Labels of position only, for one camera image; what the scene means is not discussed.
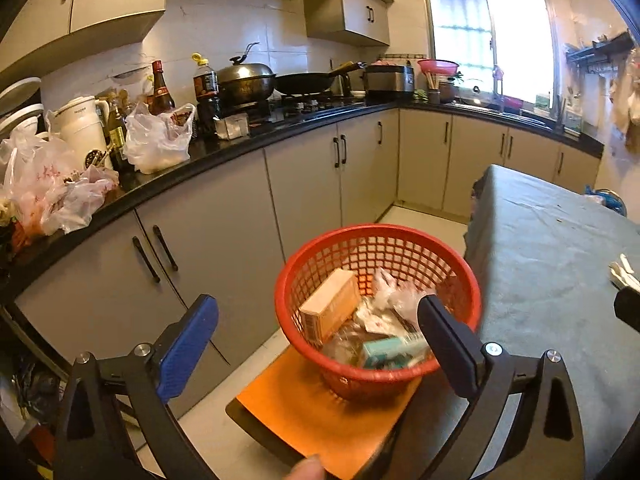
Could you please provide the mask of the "person's hand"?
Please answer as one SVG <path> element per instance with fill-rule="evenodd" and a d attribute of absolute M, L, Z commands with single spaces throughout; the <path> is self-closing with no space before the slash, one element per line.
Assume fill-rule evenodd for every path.
<path fill-rule="evenodd" d="M 284 480 L 324 480 L 326 471 L 319 455 L 304 458 L 297 463 Z"/>

